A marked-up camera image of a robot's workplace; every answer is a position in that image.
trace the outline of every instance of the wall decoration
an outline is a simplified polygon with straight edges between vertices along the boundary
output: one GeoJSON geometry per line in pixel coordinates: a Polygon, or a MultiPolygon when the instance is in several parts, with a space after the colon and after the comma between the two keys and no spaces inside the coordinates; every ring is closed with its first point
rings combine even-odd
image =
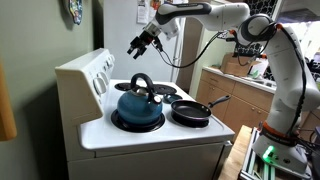
{"type": "Polygon", "coordinates": [[[82,20],[82,0],[64,0],[73,23],[80,25],[82,20]]]}

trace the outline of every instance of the wooden cabinet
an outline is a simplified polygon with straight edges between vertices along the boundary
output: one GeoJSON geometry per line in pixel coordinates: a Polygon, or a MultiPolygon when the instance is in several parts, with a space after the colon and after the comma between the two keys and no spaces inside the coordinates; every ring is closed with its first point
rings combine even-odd
{"type": "Polygon", "coordinates": [[[236,133],[234,139],[242,125],[258,127],[259,122],[267,119],[272,93],[202,70],[196,100],[206,105],[225,95],[231,99],[217,104],[211,111],[236,133]]]}
{"type": "MultiPolygon", "coordinates": [[[[203,105],[208,105],[209,102],[213,102],[222,96],[231,96],[230,92],[233,90],[234,83],[233,80],[203,71],[199,82],[196,101],[203,105]]],[[[228,103],[229,101],[226,101],[215,105],[211,108],[211,113],[222,120],[226,113],[228,103]]]]}
{"type": "Polygon", "coordinates": [[[249,104],[236,96],[232,96],[223,122],[238,134],[242,125],[258,127],[259,123],[266,120],[267,117],[268,112],[249,104]]]}

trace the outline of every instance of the black frying pan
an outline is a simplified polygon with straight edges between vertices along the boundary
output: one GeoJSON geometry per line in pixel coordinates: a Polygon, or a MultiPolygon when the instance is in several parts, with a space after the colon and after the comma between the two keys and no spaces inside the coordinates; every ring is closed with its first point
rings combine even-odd
{"type": "Polygon", "coordinates": [[[177,100],[171,103],[171,116],[184,125],[205,127],[208,125],[211,116],[210,108],[229,99],[230,96],[223,96],[214,102],[210,102],[208,107],[195,101],[177,100]]]}

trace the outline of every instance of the white robotic arm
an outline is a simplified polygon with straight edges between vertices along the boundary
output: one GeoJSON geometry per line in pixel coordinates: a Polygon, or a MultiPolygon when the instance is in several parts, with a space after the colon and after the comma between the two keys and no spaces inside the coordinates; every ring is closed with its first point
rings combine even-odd
{"type": "Polygon", "coordinates": [[[277,25],[264,14],[249,15],[245,3],[212,6],[207,3],[165,4],[155,18],[136,37],[128,50],[137,49],[134,58],[143,55],[147,45],[162,45],[157,36],[163,32],[170,39],[179,33],[176,17],[193,17],[212,31],[234,29],[235,41],[247,46],[265,43],[265,52],[277,83],[267,120],[253,150],[264,162],[303,179],[311,178],[307,159],[296,146],[296,130],[301,111],[314,110],[320,105],[320,92],[301,56],[299,41],[290,27],[277,25]]]}
{"type": "Polygon", "coordinates": [[[163,4],[159,7],[153,20],[147,24],[139,37],[130,43],[131,54],[137,49],[133,56],[136,59],[143,55],[146,46],[152,41],[161,46],[158,35],[163,32],[168,39],[176,36],[180,31],[177,17],[193,17],[198,19],[206,29],[211,31],[227,30],[237,28],[250,15],[250,9],[245,3],[234,3],[214,6],[208,3],[187,4],[163,4]]]}

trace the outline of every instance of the black cable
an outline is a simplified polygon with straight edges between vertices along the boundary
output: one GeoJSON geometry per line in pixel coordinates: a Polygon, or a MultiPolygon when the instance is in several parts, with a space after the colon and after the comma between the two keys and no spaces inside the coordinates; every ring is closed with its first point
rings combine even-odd
{"type": "Polygon", "coordinates": [[[151,44],[152,44],[152,46],[158,51],[158,53],[160,54],[160,56],[161,56],[161,58],[162,58],[162,61],[163,61],[164,63],[166,63],[167,65],[171,66],[172,62],[170,61],[170,59],[169,59],[169,62],[170,62],[170,63],[168,63],[168,62],[163,58],[160,50],[159,50],[158,48],[156,48],[156,46],[155,46],[153,43],[151,43],[151,44]]]}
{"type": "Polygon", "coordinates": [[[275,22],[272,22],[272,23],[270,23],[268,26],[266,26],[265,28],[263,28],[263,29],[260,31],[260,33],[257,35],[257,37],[256,37],[254,40],[252,40],[252,41],[251,41],[249,44],[247,44],[247,45],[242,45],[242,44],[240,44],[239,41],[238,41],[237,33],[235,32],[235,33],[233,34],[234,37],[235,37],[235,42],[236,42],[235,50],[237,51],[238,63],[239,63],[240,66],[246,66],[246,65],[248,65],[249,62],[252,61],[252,58],[251,58],[249,61],[247,61],[246,63],[241,64],[241,62],[240,62],[240,57],[239,57],[239,56],[240,56],[240,55],[239,55],[240,53],[239,53],[239,48],[238,48],[238,47],[241,45],[241,46],[243,46],[244,48],[249,48],[254,42],[257,42],[257,41],[261,38],[262,33],[264,33],[264,31],[267,30],[267,29],[269,29],[271,26],[274,27],[274,28],[273,28],[274,31],[273,31],[269,36],[267,36],[267,34],[266,34],[265,36],[262,37],[262,39],[268,39],[268,40],[267,40],[264,48],[263,48],[261,51],[259,51],[259,53],[256,53],[256,54],[253,55],[252,58],[256,58],[258,55],[260,55],[261,53],[263,53],[263,51],[264,51],[264,50],[266,49],[266,47],[268,46],[268,43],[269,43],[270,39],[276,34],[276,32],[277,32],[276,23],[275,23],[275,22]]]}
{"type": "Polygon", "coordinates": [[[309,136],[309,142],[312,142],[312,136],[314,135],[315,131],[313,131],[309,136]]]}
{"type": "Polygon", "coordinates": [[[186,68],[186,67],[189,67],[189,66],[193,65],[195,62],[197,62],[197,61],[200,59],[200,57],[203,55],[203,53],[207,50],[208,46],[212,43],[212,41],[215,40],[220,34],[222,34],[222,32],[217,32],[215,35],[213,35],[213,36],[211,37],[211,39],[209,40],[209,42],[206,44],[206,46],[202,49],[202,51],[200,52],[200,54],[196,57],[196,59],[195,59],[194,61],[192,61],[191,63],[189,63],[189,64],[187,64],[187,65],[183,65],[183,66],[176,66],[176,65],[174,65],[173,62],[170,60],[170,57],[168,56],[168,54],[166,53],[166,51],[163,51],[163,52],[166,54],[168,60],[170,61],[170,64],[169,64],[167,61],[165,61],[165,59],[163,58],[161,52],[160,52],[155,46],[153,46],[153,47],[154,47],[155,49],[157,49],[157,51],[159,52],[162,60],[163,60],[166,64],[168,64],[169,66],[172,66],[172,67],[175,67],[175,68],[186,68]]]}
{"type": "Polygon", "coordinates": [[[302,71],[302,93],[301,93],[301,96],[300,96],[299,101],[298,101],[295,117],[293,119],[293,122],[292,122],[290,128],[288,129],[288,131],[286,133],[287,135],[290,135],[290,133],[293,130],[294,125],[297,123],[297,121],[298,121],[298,119],[300,117],[300,114],[301,114],[302,104],[303,104],[303,101],[304,101],[304,98],[305,98],[304,95],[305,95],[305,92],[306,92],[307,77],[306,77],[306,72],[304,70],[304,61],[301,58],[301,54],[300,54],[300,52],[298,50],[298,47],[295,45],[294,40],[292,39],[292,37],[289,35],[289,33],[283,27],[281,28],[281,30],[287,36],[289,41],[291,42],[291,44],[292,44],[292,46],[294,48],[295,54],[296,54],[296,56],[298,58],[298,62],[300,64],[301,71],[302,71]]]}
{"type": "Polygon", "coordinates": [[[317,152],[316,150],[314,150],[314,148],[316,147],[320,147],[320,144],[316,144],[316,143],[310,143],[306,140],[303,140],[301,138],[299,138],[298,142],[303,145],[304,147],[306,147],[307,149],[309,149],[310,151],[312,151],[313,153],[315,153],[316,155],[320,156],[320,153],[317,152]]]}

